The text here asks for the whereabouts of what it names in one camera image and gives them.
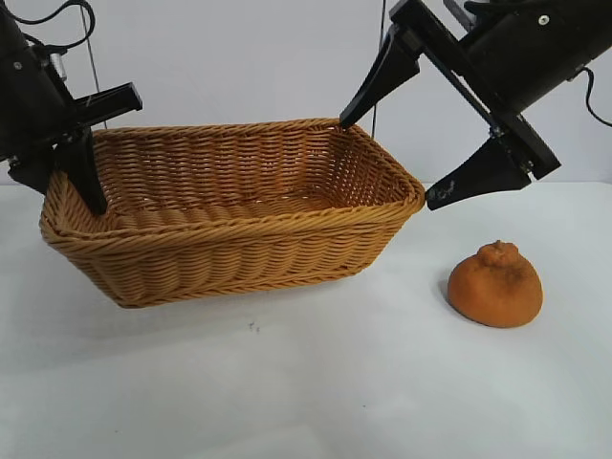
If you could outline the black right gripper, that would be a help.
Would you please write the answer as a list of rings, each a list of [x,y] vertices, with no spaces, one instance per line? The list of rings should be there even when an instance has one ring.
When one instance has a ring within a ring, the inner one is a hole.
[[[525,109],[605,53],[611,46],[608,1],[466,2],[482,21],[456,39],[422,1],[401,1],[393,24],[358,92],[339,115],[346,129],[420,72],[423,52],[465,96],[476,95],[490,125],[515,133],[528,151],[526,163],[541,179],[559,168],[550,148],[523,119]],[[426,205],[436,210],[457,202],[531,183],[515,151],[487,140],[465,162],[432,185]]]

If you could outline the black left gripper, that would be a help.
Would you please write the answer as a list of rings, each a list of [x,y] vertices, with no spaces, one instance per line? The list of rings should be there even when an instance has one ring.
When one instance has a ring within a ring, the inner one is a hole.
[[[141,110],[142,99],[131,82],[82,98],[72,96],[56,63],[90,40],[96,16],[92,9],[83,12],[87,16],[84,36],[68,44],[53,44],[23,33],[21,27],[47,23],[61,9],[34,20],[1,10],[1,160],[9,161],[14,181],[42,195],[56,164],[87,208],[100,216],[107,210],[107,201],[89,127]]]

